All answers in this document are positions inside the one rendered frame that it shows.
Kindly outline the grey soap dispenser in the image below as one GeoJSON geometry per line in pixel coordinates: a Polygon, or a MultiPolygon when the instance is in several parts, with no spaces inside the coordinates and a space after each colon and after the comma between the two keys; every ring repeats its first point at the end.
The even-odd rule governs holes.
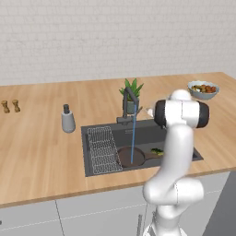
{"type": "Polygon", "coordinates": [[[74,114],[70,110],[68,104],[65,104],[63,108],[64,110],[61,113],[63,131],[66,133],[73,133],[76,130],[74,114]]]}

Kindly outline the bowl of fruit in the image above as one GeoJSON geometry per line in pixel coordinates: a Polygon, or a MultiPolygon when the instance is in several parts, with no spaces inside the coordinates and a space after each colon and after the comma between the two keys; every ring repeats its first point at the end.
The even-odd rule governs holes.
{"type": "Polygon", "coordinates": [[[207,81],[195,80],[188,83],[190,94],[200,100],[210,100],[219,93],[219,86],[207,81]]]}

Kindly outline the grey drawer front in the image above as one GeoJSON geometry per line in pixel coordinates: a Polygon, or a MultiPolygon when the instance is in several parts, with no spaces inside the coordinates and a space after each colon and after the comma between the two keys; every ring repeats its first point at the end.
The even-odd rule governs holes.
{"type": "Polygon", "coordinates": [[[142,186],[90,195],[67,197],[56,201],[61,218],[84,216],[123,207],[144,205],[142,186]]]}
{"type": "Polygon", "coordinates": [[[11,229],[58,219],[54,201],[0,208],[0,229],[11,229]]]}

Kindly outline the blue water stream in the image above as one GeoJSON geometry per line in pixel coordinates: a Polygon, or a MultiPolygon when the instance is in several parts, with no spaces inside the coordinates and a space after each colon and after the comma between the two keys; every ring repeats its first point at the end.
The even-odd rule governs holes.
{"type": "Polygon", "coordinates": [[[133,129],[132,129],[132,145],[131,145],[131,164],[133,164],[134,159],[134,149],[135,149],[135,132],[136,132],[136,113],[133,115],[133,129]]]}

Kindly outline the dark brown pan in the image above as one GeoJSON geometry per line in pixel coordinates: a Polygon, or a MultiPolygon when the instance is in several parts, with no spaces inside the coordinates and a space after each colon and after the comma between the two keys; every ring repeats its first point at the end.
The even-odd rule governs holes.
{"type": "Polygon", "coordinates": [[[140,148],[135,147],[134,149],[134,159],[133,164],[131,164],[131,147],[122,147],[118,150],[118,161],[121,162],[121,165],[125,168],[141,166],[145,163],[148,159],[158,159],[161,158],[163,155],[159,156],[156,154],[143,152],[140,148]]]}

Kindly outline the dark grey tap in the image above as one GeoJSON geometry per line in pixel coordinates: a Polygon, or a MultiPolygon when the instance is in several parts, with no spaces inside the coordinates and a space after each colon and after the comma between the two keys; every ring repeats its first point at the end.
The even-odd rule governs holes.
{"type": "Polygon", "coordinates": [[[133,122],[134,118],[139,114],[140,111],[141,109],[139,108],[139,99],[135,96],[134,92],[129,87],[126,87],[124,89],[123,116],[117,117],[116,123],[128,125],[129,123],[133,122]],[[132,116],[127,115],[128,97],[131,97],[131,100],[134,103],[134,115],[132,116]]]}

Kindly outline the dark grey sink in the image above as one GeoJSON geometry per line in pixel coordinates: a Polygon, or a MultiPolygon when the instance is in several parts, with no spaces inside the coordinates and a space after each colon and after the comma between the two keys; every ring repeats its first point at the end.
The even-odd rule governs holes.
{"type": "Polygon", "coordinates": [[[158,167],[163,159],[166,130],[153,120],[132,124],[81,127],[85,175],[158,167]]]}

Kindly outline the grey cupboard door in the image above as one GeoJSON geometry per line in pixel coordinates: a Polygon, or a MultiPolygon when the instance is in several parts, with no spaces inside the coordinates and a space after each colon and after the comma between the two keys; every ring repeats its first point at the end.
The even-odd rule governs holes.
{"type": "Polygon", "coordinates": [[[58,219],[21,225],[6,225],[0,221],[0,236],[64,236],[58,219]]]}
{"type": "Polygon", "coordinates": [[[64,236],[136,236],[138,215],[147,205],[127,206],[120,209],[91,213],[84,216],[61,218],[64,236]]]}
{"type": "Polygon", "coordinates": [[[180,226],[187,236],[203,236],[230,173],[222,172],[197,177],[205,190],[204,199],[189,206],[182,214],[180,226]]]}

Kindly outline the green plant in pot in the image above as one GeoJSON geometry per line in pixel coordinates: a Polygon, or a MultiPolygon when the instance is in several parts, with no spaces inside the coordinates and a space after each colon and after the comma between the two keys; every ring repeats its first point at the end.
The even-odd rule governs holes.
{"type": "MultiPolygon", "coordinates": [[[[139,99],[140,90],[143,88],[143,84],[138,86],[136,78],[132,82],[129,82],[128,79],[126,79],[124,81],[124,88],[119,89],[120,93],[123,95],[123,99],[124,99],[124,89],[126,87],[129,87],[134,92],[135,96],[139,99]]],[[[134,103],[132,102],[131,97],[128,97],[127,114],[134,114],[134,103]]]]}

